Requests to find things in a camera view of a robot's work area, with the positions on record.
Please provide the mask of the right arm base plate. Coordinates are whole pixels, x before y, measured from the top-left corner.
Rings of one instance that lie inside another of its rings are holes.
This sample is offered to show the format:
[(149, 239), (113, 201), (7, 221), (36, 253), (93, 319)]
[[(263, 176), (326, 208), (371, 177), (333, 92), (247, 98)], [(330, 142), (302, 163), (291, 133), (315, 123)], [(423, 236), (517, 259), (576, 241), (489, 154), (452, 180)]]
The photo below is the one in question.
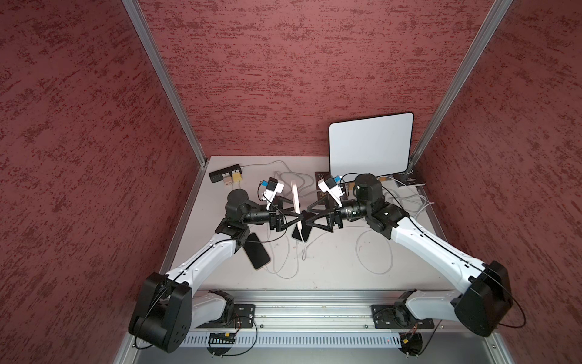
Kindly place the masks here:
[(434, 329), (433, 319), (417, 319), (404, 306), (372, 305), (371, 315), (376, 329)]

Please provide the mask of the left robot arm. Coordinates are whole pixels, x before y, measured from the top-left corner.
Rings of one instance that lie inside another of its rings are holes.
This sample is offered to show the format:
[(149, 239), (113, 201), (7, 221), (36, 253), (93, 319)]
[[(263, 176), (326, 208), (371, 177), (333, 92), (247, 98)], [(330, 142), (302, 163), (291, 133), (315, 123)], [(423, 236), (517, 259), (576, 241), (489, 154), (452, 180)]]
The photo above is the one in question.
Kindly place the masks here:
[(239, 250), (244, 250), (254, 269), (260, 269), (271, 257), (252, 225), (268, 224), (273, 231), (286, 232), (300, 223), (303, 216), (292, 209), (281, 209), (279, 198), (268, 205), (250, 200), (243, 189), (227, 196), (225, 217), (204, 247), (178, 267), (165, 274), (152, 273), (143, 283), (130, 319), (128, 332), (149, 347), (172, 353), (183, 343), (190, 329), (209, 322), (230, 324), (233, 298), (223, 291), (195, 294), (204, 281)]

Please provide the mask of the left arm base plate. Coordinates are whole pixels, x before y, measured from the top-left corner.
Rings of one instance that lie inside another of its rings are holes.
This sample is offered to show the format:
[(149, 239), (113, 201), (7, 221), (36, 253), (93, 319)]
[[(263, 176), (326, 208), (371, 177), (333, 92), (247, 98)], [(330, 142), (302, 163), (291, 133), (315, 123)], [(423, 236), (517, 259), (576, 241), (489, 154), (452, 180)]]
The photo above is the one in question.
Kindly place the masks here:
[(235, 303), (221, 318), (198, 326), (198, 329), (252, 329), (256, 306)]

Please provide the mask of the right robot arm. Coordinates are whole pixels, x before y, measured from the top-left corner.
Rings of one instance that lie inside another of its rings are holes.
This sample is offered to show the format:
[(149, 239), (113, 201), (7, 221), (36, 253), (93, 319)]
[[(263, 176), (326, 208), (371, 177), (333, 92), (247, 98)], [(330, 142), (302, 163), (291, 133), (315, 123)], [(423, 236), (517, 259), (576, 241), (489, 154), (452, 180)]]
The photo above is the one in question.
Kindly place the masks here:
[(470, 332), (490, 336), (512, 309), (515, 299), (508, 269), (497, 261), (482, 262), (458, 250), (422, 227), (398, 202), (388, 202), (386, 188), (372, 174), (355, 179), (354, 197), (342, 201), (342, 177), (318, 182), (324, 210), (307, 208), (307, 226), (333, 232), (344, 221), (365, 220), (386, 239), (412, 251), (435, 268), (452, 286), (451, 291), (409, 291), (400, 303), (416, 319), (456, 321)]

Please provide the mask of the phone teal case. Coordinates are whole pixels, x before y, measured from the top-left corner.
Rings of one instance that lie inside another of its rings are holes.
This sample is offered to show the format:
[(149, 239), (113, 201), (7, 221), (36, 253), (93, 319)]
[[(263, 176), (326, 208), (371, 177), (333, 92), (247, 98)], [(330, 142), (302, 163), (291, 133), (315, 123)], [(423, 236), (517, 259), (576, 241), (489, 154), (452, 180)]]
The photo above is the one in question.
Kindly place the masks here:
[(309, 236), (312, 232), (312, 227), (311, 226), (305, 226), (304, 224), (297, 224), (294, 227), (294, 230), (292, 232), (292, 238), (296, 241), (301, 241), (303, 243), (306, 243), (309, 241)]

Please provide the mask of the phone pink case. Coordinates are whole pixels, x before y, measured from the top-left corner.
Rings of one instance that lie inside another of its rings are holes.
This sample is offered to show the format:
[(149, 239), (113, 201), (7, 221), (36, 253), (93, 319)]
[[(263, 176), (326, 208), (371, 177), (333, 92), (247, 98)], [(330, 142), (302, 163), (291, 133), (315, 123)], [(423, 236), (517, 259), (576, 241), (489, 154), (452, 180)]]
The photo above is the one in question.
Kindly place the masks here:
[[(296, 214), (301, 214), (300, 202), (299, 202), (299, 191), (298, 191), (298, 187), (296, 185), (295, 180), (291, 181), (291, 189), (292, 189), (292, 196), (293, 196), (294, 212)], [(299, 234), (302, 234), (303, 233), (303, 224), (301, 223), (301, 221), (297, 222), (296, 227), (297, 227)]]
[(271, 262), (270, 255), (255, 233), (251, 233), (248, 236), (242, 248), (249, 258), (254, 270), (259, 270)]

